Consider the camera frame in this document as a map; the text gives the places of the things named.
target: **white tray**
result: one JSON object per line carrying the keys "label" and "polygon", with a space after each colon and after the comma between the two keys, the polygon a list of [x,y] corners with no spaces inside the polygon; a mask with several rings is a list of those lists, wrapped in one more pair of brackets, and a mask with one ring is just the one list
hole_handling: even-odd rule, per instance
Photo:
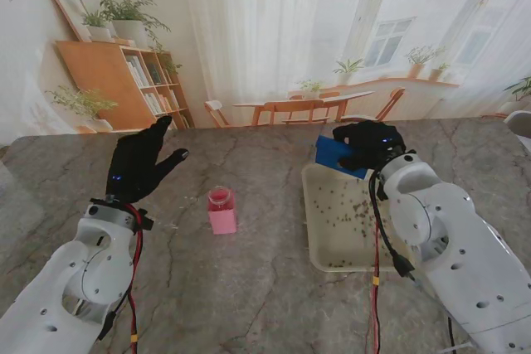
{"label": "white tray", "polygon": [[[360,180],[315,163],[302,170],[309,258],[318,269],[327,272],[373,270],[375,220],[368,195],[369,177],[370,173],[365,180]],[[392,228],[388,201],[378,204],[392,246],[398,253],[409,255]],[[379,246],[380,270],[394,271],[381,236]]]}

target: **black glove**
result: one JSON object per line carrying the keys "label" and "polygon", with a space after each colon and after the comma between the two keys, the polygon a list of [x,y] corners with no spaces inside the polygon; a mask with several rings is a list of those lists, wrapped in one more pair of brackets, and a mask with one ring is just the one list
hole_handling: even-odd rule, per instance
{"label": "black glove", "polygon": [[350,170],[375,169],[389,158],[406,151],[397,128],[382,122],[366,120],[358,124],[347,124],[335,128],[333,134],[334,140],[347,143],[355,150],[352,157],[339,159],[339,164]]}
{"label": "black glove", "polygon": [[186,159],[188,150],[180,148],[155,164],[171,123],[171,116],[163,116],[149,128],[118,140],[107,176],[107,196],[123,203],[140,201]]}

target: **pink bottle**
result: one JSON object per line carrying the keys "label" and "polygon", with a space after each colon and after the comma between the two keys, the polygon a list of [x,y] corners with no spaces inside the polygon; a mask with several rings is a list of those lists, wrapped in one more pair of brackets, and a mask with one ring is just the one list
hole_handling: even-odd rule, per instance
{"label": "pink bottle", "polygon": [[215,235],[236,232],[234,202],[234,192],[229,188],[217,186],[208,192],[208,218]]}

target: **gray table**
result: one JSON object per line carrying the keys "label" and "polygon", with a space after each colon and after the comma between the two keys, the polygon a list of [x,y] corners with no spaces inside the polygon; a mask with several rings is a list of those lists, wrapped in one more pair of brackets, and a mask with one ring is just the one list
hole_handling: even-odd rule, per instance
{"label": "gray table", "polygon": [[[531,269],[531,162],[498,120],[396,123],[439,176],[465,188],[477,211]],[[168,133],[162,156],[191,152],[140,203],[145,234],[134,296],[140,353],[362,353],[368,274],[325,274],[309,262],[301,168],[333,125]],[[0,167],[0,313],[71,240],[92,196],[102,196],[115,134],[22,138]],[[236,190],[239,231],[214,236],[209,188]],[[407,281],[380,289],[382,354],[448,346],[446,318]],[[130,311],[93,353],[126,352]]]}

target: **blue sponge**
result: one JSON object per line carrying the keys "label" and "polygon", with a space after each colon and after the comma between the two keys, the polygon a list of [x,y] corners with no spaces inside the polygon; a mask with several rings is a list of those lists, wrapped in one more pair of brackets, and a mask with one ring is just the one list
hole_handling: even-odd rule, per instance
{"label": "blue sponge", "polygon": [[326,167],[331,167],[339,172],[346,173],[362,180],[367,175],[367,169],[351,171],[339,166],[340,158],[350,157],[354,153],[354,150],[351,149],[347,144],[335,141],[333,138],[319,136],[315,146],[317,147],[317,154],[315,155],[316,163]]}

